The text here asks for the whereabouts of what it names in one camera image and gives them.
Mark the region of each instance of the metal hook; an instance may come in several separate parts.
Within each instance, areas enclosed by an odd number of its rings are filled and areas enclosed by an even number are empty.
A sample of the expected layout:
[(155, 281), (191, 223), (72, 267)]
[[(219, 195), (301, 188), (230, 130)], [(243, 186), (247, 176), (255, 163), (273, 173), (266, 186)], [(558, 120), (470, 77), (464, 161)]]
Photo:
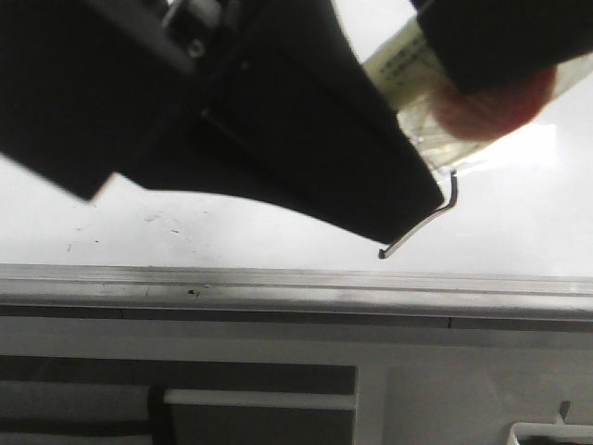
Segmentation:
[(394, 254), (394, 252), (396, 250), (401, 248), (401, 246), (403, 246), (404, 243), (406, 243), (406, 241), (408, 241), (410, 238), (412, 238), (414, 235), (416, 235), (416, 233), (418, 231), (420, 231), (425, 225), (427, 225), (428, 223), (431, 223), (436, 218), (441, 216), (443, 213), (445, 213), (448, 210), (451, 210), (455, 207), (455, 205), (457, 204), (457, 198), (459, 195), (459, 185), (457, 182), (457, 171), (454, 170), (451, 172), (450, 179), (451, 179), (451, 195), (448, 199), (448, 203), (445, 206), (436, 209), (424, 221), (419, 222), (413, 229), (411, 229), (409, 232), (407, 232), (401, 238), (396, 239), (388, 248), (379, 250), (379, 259), (386, 260), (387, 258), (389, 258), (391, 255)]

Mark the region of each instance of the red object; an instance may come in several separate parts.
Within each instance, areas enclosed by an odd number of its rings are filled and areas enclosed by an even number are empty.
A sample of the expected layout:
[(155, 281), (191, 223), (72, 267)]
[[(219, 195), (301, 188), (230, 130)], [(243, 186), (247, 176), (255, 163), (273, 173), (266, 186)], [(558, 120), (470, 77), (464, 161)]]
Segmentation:
[(453, 85), (437, 88), (432, 111), (438, 123), (464, 141), (499, 139), (532, 120), (551, 100), (557, 68), (496, 88), (462, 95)]

